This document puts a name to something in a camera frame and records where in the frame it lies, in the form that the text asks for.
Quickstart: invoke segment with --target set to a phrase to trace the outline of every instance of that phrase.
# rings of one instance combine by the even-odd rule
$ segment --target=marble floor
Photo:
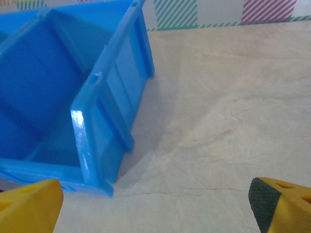
[[[112,199],[65,193],[55,233],[259,233],[254,177],[311,186],[311,21],[152,32]]]

